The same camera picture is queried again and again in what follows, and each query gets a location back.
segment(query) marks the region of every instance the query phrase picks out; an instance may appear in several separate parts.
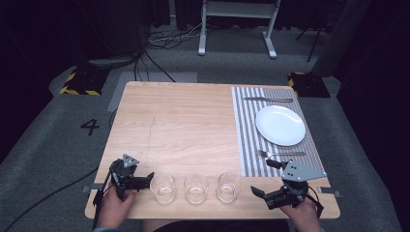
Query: wooden table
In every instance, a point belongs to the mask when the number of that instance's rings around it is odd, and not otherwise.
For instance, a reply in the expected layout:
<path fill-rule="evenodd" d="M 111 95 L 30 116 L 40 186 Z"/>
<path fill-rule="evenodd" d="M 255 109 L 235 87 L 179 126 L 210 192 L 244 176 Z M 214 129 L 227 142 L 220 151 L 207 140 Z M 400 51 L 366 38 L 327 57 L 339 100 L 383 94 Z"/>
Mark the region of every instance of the wooden table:
<path fill-rule="evenodd" d="M 149 189 L 141 190 L 128 218 L 287 218 L 280 210 L 268 210 L 265 201 L 254 196 L 250 186 L 266 192 L 278 190 L 278 177 L 244 177 L 237 199 L 224 204 L 217 197 L 217 179 L 222 172 L 241 173 L 238 138 L 228 84 L 129 82 L 102 155 L 95 183 L 103 183 L 108 167 L 123 154 L 138 160 L 135 176 L 167 172 L 176 179 L 177 195 L 167 205 L 158 203 Z M 289 88 L 263 86 L 264 88 Z M 187 174 L 208 177 L 206 200 L 191 204 L 183 192 Z M 327 178 L 309 185 L 329 187 Z M 95 191 L 88 200 L 85 215 L 93 218 Z M 325 207 L 322 218 L 338 218 L 340 211 L 333 194 L 319 193 Z"/>

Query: human hand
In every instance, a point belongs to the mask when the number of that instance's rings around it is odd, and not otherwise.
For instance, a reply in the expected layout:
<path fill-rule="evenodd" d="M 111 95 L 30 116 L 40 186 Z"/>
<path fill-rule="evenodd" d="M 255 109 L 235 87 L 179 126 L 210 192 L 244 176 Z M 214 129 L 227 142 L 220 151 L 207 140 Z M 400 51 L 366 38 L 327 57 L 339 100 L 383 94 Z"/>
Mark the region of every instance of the human hand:
<path fill-rule="evenodd" d="M 129 209 L 136 196 L 136 190 L 126 192 L 123 202 L 117 195 L 117 187 L 112 186 L 103 197 L 99 217 L 99 227 L 118 229 L 127 217 Z"/>
<path fill-rule="evenodd" d="M 320 232 L 322 226 L 316 213 L 316 205 L 307 197 L 296 208 L 282 206 L 280 209 L 292 219 L 300 232 Z"/>

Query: clear glass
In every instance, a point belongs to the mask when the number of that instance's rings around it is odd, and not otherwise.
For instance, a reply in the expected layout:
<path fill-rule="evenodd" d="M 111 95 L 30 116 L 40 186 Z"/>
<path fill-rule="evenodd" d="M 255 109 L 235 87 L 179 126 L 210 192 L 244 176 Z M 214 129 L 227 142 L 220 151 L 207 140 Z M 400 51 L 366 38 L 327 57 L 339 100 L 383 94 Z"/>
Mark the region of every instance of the clear glass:
<path fill-rule="evenodd" d="M 190 203 L 200 204 L 207 195 L 208 179 L 200 174 L 189 175 L 184 182 L 185 195 Z"/>
<path fill-rule="evenodd" d="M 157 174 L 151 180 L 150 189 L 158 202 L 168 204 L 175 198 L 175 178 L 167 173 Z"/>
<path fill-rule="evenodd" d="M 229 203 L 235 200 L 242 189 L 242 177 L 240 174 L 225 172 L 218 178 L 218 198 Z"/>

